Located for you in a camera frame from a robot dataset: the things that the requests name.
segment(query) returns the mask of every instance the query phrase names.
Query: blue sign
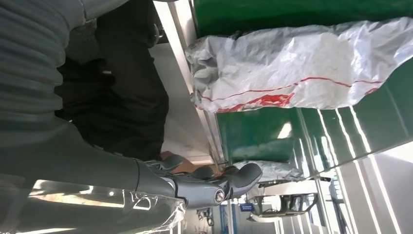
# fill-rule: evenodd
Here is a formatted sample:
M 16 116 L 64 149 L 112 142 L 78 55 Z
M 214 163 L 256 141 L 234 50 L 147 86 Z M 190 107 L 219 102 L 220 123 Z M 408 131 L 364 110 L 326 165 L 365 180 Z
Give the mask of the blue sign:
M 254 206 L 251 203 L 240 204 L 241 212 L 252 212 L 254 211 Z

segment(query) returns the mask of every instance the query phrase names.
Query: gray sleeve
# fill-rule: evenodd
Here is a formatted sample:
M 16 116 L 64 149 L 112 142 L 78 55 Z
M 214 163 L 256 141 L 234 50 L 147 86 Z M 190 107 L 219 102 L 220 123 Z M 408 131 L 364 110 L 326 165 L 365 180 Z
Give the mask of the gray sleeve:
M 85 143 L 54 88 L 69 32 L 126 0 L 0 0 L 0 174 L 136 190 L 134 159 Z

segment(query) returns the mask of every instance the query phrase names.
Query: black pants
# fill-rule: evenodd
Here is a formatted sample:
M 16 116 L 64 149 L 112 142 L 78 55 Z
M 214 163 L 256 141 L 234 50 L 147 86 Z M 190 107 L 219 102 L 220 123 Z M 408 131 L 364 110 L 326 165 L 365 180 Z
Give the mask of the black pants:
M 141 160 L 158 159 L 168 95 L 148 52 L 154 41 L 151 0 L 131 0 L 101 16 L 95 37 L 113 77 L 67 60 L 60 67 L 58 117 L 72 120 L 90 144 Z

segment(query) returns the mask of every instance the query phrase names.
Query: red stripe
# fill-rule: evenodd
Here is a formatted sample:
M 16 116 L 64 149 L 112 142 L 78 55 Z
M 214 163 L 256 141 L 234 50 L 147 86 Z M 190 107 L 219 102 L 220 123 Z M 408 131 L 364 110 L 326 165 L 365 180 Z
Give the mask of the red stripe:
M 300 82 L 300 83 L 301 83 L 301 82 L 306 82 L 307 80 L 311 80 L 311 79 L 327 80 L 327 81 L 331 81 L 331 82 L 336 83 L 336 84 L 339 84 L 339 85 L 346 86 L 346 87 L 348 87 L 348 88 L 351 88 L 351 86 L 352 86 L 352 85 L 349 85 L 349 84 L 346 84 L 346 83 L 342 83 L 342 82 L 338 82 L 338 81 L 335 81 L 335 80 L 333 80 L 333 79 L 325 78 L 325 77 L 307 77 L 307 78 L 304 78 L 304 79 L 300 80 L 299 82 Z M 354 81 L 353 84 L 355 84 L 355 83 L 360 83 L 360 82 L 361 82 L 361 83 L 368 83 L 368 84 L 380 84 L 380 83 L 383 83 L 383 81 L 356 80 L 356 81 Z M 297 85 L 298 85 L 298 82 L 296 82 L 296 83 L 294 83 L 294 84 L 290 84 L 290 85 L 284 86 L 284 87 L 281 87 L 281 88 L 276 88 L 276 89 L 247 90 L 247 91 L 242 92 L 242 93 L 239 93 L 239 94 L 233 94 L 233 95 L 231 95 L 231 96 L 229 96 L 229 97 L 226 97 L 226 98 L 225 98 L 225 97 L 222 97 L 222 98 L 217 98 L 217 99 L 214 99 L 214 100 L 212 100 L 212 99 L 209 98 L 209 97 L 202 96 L 201 94 L 200 94 L 200 96 L 201 96 L 202 98 L 206 99 L 206 100 L 209 100 L 209 101 L 225 100 L 225 99 L 228 99 L 228 98 L 231 98 L 231 97 L 234 97 L 234 96 L 239 96 L 239 95 L 242 95 L 242 94 L 245 94 L 245 93 L 250 93 L 250 92 L 255 92 L 255 93 L 259 93 L 259 92 L 272 92 L 272 91 L 276 91 L 276 90 L 280 90 L 280 89 L 289 88 L 289 87 L 291 87 L 291 86 L 293 86 L 293 85 L 297 86 Z

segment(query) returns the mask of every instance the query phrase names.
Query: robotic hand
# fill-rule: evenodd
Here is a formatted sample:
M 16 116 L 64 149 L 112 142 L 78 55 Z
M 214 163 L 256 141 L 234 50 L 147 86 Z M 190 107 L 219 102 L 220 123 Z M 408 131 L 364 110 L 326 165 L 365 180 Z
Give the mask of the robotic hand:
M 262 171 L 254 163 L 241 169 L 230 168 L 221 176 L 213 177 L 214 172 L 208 166 L 198 168 L 192 173 L 172 174 L 175 168 L 184 162 L 181 156 L 171 156 L 163 162 L 146 164 L 158 177 L 166 181 L 173 189 L 175 197 L 185 201 L 187 209 L 201 209 L 217 206 L 221 202 L 247 193 L 261 178 Z

